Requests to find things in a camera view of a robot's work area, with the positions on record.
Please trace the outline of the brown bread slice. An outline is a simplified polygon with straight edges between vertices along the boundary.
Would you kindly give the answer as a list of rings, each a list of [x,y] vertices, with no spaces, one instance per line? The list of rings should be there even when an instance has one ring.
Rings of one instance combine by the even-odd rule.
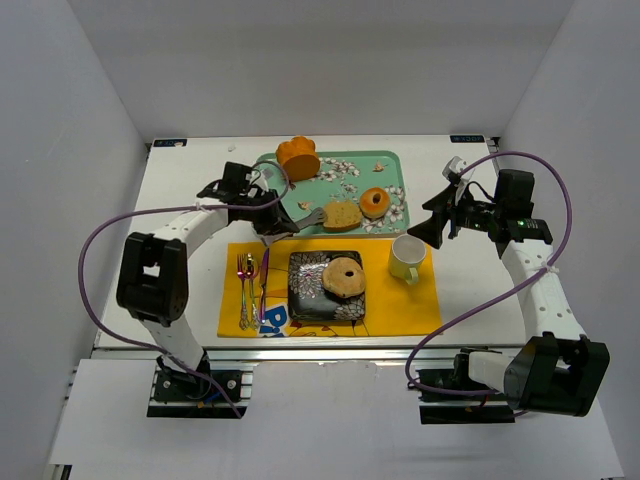
[[[359,228],[362,212],[352,201],[332,201],[323,207],[323,228],[329,232],[344,232]]]

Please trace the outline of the speckled raisin bagel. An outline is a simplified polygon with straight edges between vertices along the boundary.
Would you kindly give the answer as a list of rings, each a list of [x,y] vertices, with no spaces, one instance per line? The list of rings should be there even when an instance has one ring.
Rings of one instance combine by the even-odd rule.
[[[341,298],[350,298],[365,291],[366,278],[363,268],[356,260],[338,257],[322,272],[322,284],[330,293]]]

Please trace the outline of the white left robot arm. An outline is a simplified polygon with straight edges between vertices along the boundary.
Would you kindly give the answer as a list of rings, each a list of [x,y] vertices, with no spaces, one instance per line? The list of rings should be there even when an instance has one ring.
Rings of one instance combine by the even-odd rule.
[[[282,193],[260,179],[259,170],[227,163],[221,179],[198,194],[199,204],[178,208],[178,217],[162,229],[134,232],[125,242],[116,289],[118,305],[152,335],[161,370],[189,382],[204,379],[210,367],[185,316],[189,296],[188,258],[217,231],[234,221],[250,223],[260,237],[299,232],[281,203]],[[320,275],[310,276],[287,296],[287,303],[304,303],[302,316],[314,325],[351,324],[375,337],[411,336],[435,332],[443,324],[431,265],[422,267],[426,279],[415,287],[401,287],[382,262],[388,240],[286,240],[265,248],[262,271],[278,269],[293,254],[302,264],[352,263],[343,283],[363,283],[356,295],[340,296],[324,286]]]

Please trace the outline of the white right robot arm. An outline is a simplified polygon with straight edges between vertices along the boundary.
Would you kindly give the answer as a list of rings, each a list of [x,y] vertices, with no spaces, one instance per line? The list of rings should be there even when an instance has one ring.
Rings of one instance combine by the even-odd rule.
[[[431,396],[504,398],[513,410],[585,416],[609,366],[602,342],[590,340],[576,320],[552,265],[556,249],[547,223],[532,216],[532,173],[506,169],[494,194],[480,201],[468,176],[446,173],[450,184],[423,204],[431,217],[409,235],[439,248],[443,230],[455,238],[463,229],[487,233],[514,284],[525,325],[526,344],[514,356],[488,348],[464,348],[440,386],[420,371],[411,386]]]

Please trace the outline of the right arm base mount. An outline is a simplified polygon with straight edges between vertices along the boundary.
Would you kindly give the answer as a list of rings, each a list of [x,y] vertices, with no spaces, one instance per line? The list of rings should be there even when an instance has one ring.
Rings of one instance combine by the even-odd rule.
[[[416,371],[414,379],[435,388],[418,389],[407,384],[410,390],[419,393],[419,414],[422,425],[489,425],[511,424],[516,413],[508,407],[503,394],[486,393],[488,386],[471,380],[468,376],[472,352],[484,349],[462,348],[447,368],[423,367]]]

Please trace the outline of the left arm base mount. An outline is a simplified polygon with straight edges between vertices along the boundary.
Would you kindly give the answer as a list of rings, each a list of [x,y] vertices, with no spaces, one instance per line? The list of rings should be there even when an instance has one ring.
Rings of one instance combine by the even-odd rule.
[[[253,372],[248,368],[216,367],[203,359],[198,371],[216,385],[156,360],[147,406],[148,418],[238,419],[248,407]]]

